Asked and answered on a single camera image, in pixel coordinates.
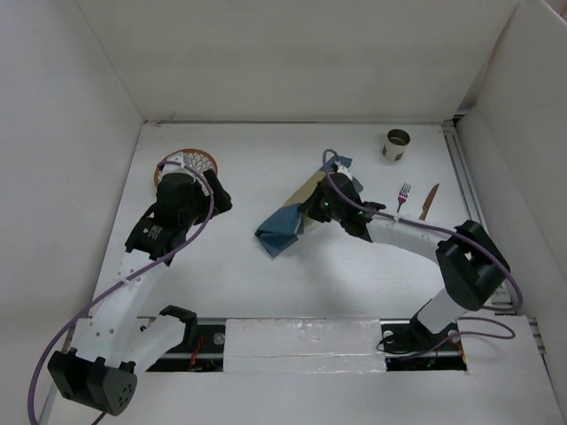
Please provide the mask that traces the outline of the orange rimmed patterned bowl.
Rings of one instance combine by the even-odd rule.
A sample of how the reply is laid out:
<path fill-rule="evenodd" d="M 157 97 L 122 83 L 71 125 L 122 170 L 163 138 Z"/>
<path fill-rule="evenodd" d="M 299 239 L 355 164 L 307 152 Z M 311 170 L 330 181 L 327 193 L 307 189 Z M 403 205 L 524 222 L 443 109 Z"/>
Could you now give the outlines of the orange rimmed patterned bowl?
<path fill-rule="evenodd" d="M 214 157 L 206 151 L 200 149 L 181 149 L 171 152 L 165 156 L 159 164 L 164 161 L 183 162 L 194 170 L 204 173 L 211 169 L 218 174 L 218 164 Z"/>

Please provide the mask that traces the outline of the blue tan white placemat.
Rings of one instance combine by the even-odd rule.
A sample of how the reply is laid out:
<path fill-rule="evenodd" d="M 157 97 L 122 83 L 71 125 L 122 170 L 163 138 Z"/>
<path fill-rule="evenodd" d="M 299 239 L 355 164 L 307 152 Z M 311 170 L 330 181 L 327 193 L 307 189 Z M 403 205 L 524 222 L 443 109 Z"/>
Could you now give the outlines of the blue tan white placemat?
<path fill-rule="evenodd" d="M 353 163 L 351 158 L 338 156 L 327 160 L 324 166 L 315 172 L 303 186 L 296 190 L 283 206 L 272 213 L 256 229 L 255 237 L 271 258 L 276 258 L 291 247 L 309 229 L 314 228 L 318 224 L 322 224 L 309 217 L 309 198 L 314 193 L 315 186 L 319 181 L 324 177 L 330 180 L 330 175 L 335 174 L 331 167 L 336 161 L 340 161 L 343 165 L 347 166 L 351 172 L 351 165 Z M 346 199 L 331 180 L 330 184 L 343 199 Z M 353 184 L 360 195 L 362 192 L 361 184 L 355 178 L 353 178 Z M 345 230 L 345 232 L 361 239 L 368 237 L 367 229 Z"/>

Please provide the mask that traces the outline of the white brown cup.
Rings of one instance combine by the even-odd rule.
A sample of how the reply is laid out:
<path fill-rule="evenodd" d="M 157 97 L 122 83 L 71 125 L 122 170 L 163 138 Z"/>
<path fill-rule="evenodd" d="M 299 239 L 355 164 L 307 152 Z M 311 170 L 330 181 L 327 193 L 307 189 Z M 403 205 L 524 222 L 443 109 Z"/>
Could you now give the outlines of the white brown cup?
<path fill-rule="evenodd" d="M 400 161 L 410 142 L 410 135 L 405 130 L 398 128 L 390 130 L 386 135 L 382 148 L 383 157 L 391 162 Z"/>

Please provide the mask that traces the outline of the brown wooden knife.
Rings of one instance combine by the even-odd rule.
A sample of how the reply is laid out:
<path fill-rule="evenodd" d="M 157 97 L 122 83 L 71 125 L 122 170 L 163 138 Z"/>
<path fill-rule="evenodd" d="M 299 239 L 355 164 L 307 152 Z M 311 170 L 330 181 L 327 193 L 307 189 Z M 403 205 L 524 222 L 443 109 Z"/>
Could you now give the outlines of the brown wooden knife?
<path fill-rule="evenodd" d="M 424 200 L 424 202 L 423 202 L 423 205 L 422 205 L 422 212 L 421 212 L 421 214 L 420 214 L 420 216 L 419 216 L 419 220 L 425 220 L 425 219 L 426 219 L 426 217 L 427 217 L 427 215 L 428 215 L 428 212 L 429 212 L 429 210 L 430 210 L 430 208 L 431 208 L 431 205 L 432 205 L 432 203 L 433 203 L 433 200 L 434 200 L 435 196 L 437 195 L 438 189 L 439 189 L 439 184 L 438 184 L 438 183 L 435 184 L 435 185 L 431 188 L 430 192 L 428 193 L 427 197 L 425 198 L 425 200 Z"/>

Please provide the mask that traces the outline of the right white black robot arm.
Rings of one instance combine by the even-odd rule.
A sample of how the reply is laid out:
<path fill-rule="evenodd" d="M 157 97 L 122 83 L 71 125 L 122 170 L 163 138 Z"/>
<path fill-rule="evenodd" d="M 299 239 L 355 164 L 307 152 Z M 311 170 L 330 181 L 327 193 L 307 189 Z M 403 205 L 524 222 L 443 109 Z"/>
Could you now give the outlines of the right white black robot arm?
<path fill-rule="evenodd" d="M 321 223 L 335 221 L 353 237 L 391 245 L 427 259 L 439 269 L 442 289 L 400 331 L 383 338 L 390 353 L 409 355 L 436 349 L 464 314 L 485 306 L 510 276 L 510 267 L 485 229 L 467 220 L 453 230 L 385 212 L 384 205 L 361 200 L 353 181 L 334 173 L 317 183 L 301 206 Z"/>

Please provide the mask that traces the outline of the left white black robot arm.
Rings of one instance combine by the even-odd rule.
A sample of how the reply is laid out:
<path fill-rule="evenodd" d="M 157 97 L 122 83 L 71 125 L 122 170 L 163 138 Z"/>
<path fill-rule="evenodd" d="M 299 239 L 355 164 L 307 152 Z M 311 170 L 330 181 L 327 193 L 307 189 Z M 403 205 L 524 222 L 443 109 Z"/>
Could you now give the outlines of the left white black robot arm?
<path fill-rule="evenodd" d="M 171 348 L 188 351 L 198 338 L 197 315 L 168 305 L 145 331 L 137 316 L 174 256 L 214 216 L 229 211 L 230 195 L 213 169 L 164 172 L 156 200 L 125 242 L 113 290 L 94 299 L 88 327 L 67 352 L 51 354 L 47 368 L 63 398 L 111 416 L 120 415 L 139 375 Z"/>

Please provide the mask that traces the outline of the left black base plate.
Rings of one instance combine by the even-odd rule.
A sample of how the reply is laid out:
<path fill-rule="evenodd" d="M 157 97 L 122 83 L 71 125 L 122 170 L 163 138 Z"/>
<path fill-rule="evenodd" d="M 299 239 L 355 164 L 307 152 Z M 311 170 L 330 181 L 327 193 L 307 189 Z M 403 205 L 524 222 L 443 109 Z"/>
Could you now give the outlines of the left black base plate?
<path fill-rule="evenodd" d="M 199 319 L 197 339 L 163 354 L 149 372 L 216 373 L 223 371 L 226 342 L 225 319 Z"/>

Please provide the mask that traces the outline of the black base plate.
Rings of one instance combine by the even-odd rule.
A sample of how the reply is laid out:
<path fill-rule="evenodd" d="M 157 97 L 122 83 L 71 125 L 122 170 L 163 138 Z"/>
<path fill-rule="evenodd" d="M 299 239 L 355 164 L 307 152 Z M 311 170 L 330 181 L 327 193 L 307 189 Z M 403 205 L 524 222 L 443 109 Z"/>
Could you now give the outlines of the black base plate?
<path fill-rule="evenodd" d="M 386 372 L 468 370 L 455 322 L 425 342 L 410 334 L 409 320 L 380 321 L 380 328 L 376 349 L 384 354 Z"/>
<path fill-rule="evenodd" d="M 216 373 L 223 371 L 226 342 L 225 319 L 199 319 L 197 339 L 163 354 L 149 372 Z"/>

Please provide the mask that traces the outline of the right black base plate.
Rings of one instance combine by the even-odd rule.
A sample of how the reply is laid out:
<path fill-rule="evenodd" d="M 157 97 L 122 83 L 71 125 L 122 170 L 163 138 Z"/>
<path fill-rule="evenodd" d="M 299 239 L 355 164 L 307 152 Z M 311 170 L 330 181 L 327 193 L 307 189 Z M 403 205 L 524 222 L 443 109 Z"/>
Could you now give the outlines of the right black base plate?
<path fill-rule="evenodd" d="M 376 349 L 384 354 L 386 372 L 468 370 L 455 322 L 425 342 L 410 334 L 409 320 L 380 321 L 380 328 Z"/>

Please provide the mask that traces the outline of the aluminium rail right side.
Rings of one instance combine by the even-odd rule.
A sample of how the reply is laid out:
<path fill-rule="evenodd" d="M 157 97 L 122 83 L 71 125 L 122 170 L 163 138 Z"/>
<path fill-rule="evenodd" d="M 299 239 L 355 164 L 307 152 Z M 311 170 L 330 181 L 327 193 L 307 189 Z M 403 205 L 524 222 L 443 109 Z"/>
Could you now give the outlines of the aluminium rail right side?
<path fill-rule="evenodd" d="M 453 119 L 444 120 L 441 128 L 467 214 L 470 219 L 479 222 L 485 229 L 488 229 L 469 168 L 466 164 L 455 121 Z M 509 283 L 504 282 L 490 298 L 489 305 L 496 305 L 504 309 L 511 308 L 516 299 L 517 297 Z"/>

